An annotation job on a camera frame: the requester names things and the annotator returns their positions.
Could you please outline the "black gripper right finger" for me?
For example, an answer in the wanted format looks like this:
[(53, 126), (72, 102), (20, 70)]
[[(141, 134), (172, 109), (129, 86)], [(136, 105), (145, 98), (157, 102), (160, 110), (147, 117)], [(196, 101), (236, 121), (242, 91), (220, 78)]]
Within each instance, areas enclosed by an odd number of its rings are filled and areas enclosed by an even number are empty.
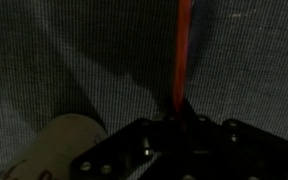
[(194, 150), (208, 151), (226, 180), (288, 180), (288, 140), (237, 119), (217, 124), (188, 100), (183, 119)]

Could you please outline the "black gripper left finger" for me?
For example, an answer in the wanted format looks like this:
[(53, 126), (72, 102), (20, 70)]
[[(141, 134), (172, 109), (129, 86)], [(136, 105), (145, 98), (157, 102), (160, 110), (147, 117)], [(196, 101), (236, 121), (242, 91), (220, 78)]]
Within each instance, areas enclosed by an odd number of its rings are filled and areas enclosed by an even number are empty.
[(157, 153), (161, 155), (137, 180), (180, 180), (175, 136), (182, 123), (178, 113), (167, 114), (160, 121), (133, 121), (75, 158), (69, 180), (127, 180)]

